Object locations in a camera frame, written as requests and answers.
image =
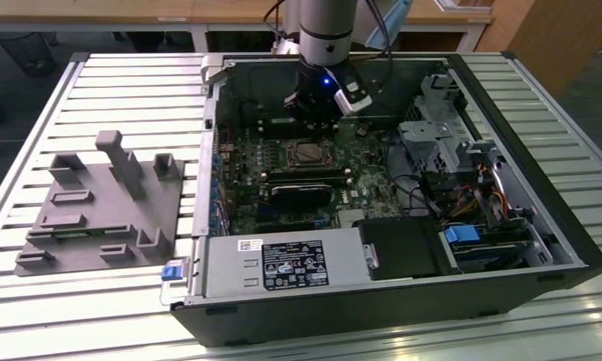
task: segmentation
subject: power supply label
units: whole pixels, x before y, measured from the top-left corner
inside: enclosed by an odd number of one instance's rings
[[[322,241],[264,244],[261,252],[268,291],[330,284]]]

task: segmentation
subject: cable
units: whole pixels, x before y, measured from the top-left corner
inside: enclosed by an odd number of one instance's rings
[[[449,224],[451,220],[455,219],[457,216],[461,216],[463,214],[473,211],[477,208],[477,206],[479,206],[479,201],[477,201],[477,199],[473,199],[473,201],[469,202],[468,205],[453,210],[449,218],[443,221],[443,225]]]
[[[276,34],[276,40],[280,42],[281,36],[280,36],[280,7],[277,6],[277,13],[274,14],[276,20],[274,20],[274,28],[277,30]]]
[[[269,12],[265,13],[265,16],[264,16],[264,24],[269,27],[270,30],[273,30],[273,32],[276,33],[276,35],[280,36],[281,38],[285,37],[285,34],[284,34],[282,32],[280,32],[280,28],[278,28],[278,27],[280,27],[280,16],[277,16],[277,28],[274,28],[274,26],[270,25],[270,23],[269,23],[269,17],[270,17],[270,15],[273,15],[273,12],[274,12],[276,10],[277,10],[277,13],[278,13],[280,6],[281,6],[281,4],[284,4],[285,2],[286,2],[286,0],[278,0],[278,1],[277,1],[277,4],[273,5],[273,7],[270,8]]]
[[[400,178],[402,178],[402,177],[410,178],[413,181],[420,182],[420,176],[417,176],[417,175],[414,175],[414,174],[401,174],[401,175],[396,175],[396,176],[393,177],[393,181],[396,181],[397,179],[400,179]]]
[[[0,143],[23,143],[27,141],[26,139],[6,139],[4,141],[0,141]]]
[[[501,211],[503,211],[504,219],[509,220],[509,213],[508,213],[509,212],[509,207],[508,207],[507,196],[496,188],[493,188],[492,194],[495,194],[499,197],[499,199],[500,199],[500,207],[503,208]]]
[[[378,26],[382,29],[384,38],[386,40],[386,55],[389,56],[389,70],[386,73],[385,78],[382,79],[380,83],[380,89],[384,88],[386,85],[386,82],[393,77],[393,50],[392,50],[392,43],[390,43],[390,34],[389,29],[386,28],[386,22],[384,21],[382,12],[380,11],[378,5],[374,2],[374,0],[366,0],[366,4],[369,5],[370,12],[374,15],[374,18],[378,22]]]
[[[464,191],[469,190],[471,188],[472,188],[472,186],[464,186],[459,192],[459,207],[463,205]]]
[[[386,133],[386,137],[389,137],[389,135],[390,135],[390,133],[393,132],[394,130],[390,130],[388,133]],[[408,190],[406,188],[404,188],[400,184],[397,184],[396,183],[396,180],[398,179],[398,178],[401,178],[401,177],[410,177],[410,178],[413,178],[414,177],[414,175],[412,175],[412,174],[400,174],[400,175],[397,175],[396,177],[392,177],[390,176],[390,170],[389,170],[389,155],[390,155],[390,140],[389,140],[389,145],[386,146],[386,154],[385,154],[385,158],[384,158],[384,165],[385,165],[385,171],[386,171],[386,177],[389,178],[389,181],[390,181],[390,184],[404,193],[404,194],[406,194],[410,198],[409,198],[409,206],[412,207],[413,206],[413,199],[417,199],[426,207],[429,207],[429,209],[433,211],[433,212],[436,212],[436,213],[439,213],[437,212],[437,210],[436,209],[433,209],[433,207],[432,207],[432,205],[431,205],[431,203],[429,203],[429,201],[428,200],[425,200],[425,198],[422,198],[421,196],[417,196],[416,194],[413,194],[413,192],[416,191],[416,190],[418,190],[420,189],[420,187],[416,187],[413,190]]]

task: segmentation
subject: slotted metal platform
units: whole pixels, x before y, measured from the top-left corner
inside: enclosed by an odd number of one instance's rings
[[[175,257],[191,253],[202,56],[94,54],[68,65],[0,188],[0,359],[602,359],[602,275],[509,315],[217,349],[198,345],[161,304],[161,267],[14,275],[54,154],[106,162],[94,146],[105,129],[126,135],[139,160],[170,152],[186,161]],[[464,58],[602,249],[602,153],[517,60]]]

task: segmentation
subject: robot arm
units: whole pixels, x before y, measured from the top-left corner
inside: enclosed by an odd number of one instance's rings
[[[286,99],[290,114],[310,129],[332,133],[344,115],[358,113],[373,104],[370,90],[350,62],[350,43],[386,47],[386,30],[393,42],[412,0],[377,0],[384,29],[373,0],[296,0],[298,6],[300,79],[296,93]],[[285,24],[290,30],[294,23]]]

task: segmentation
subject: metal bracket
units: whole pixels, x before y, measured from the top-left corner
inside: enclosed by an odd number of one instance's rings
[[[400,130],[408,141],[437,141],[452,137],[448,127],[428,121],[404,122],[400,124]]]
[[[210,54],[201,61],[201,78],[203,84],[215,83],[225,76],[225,57],[221,54]]]

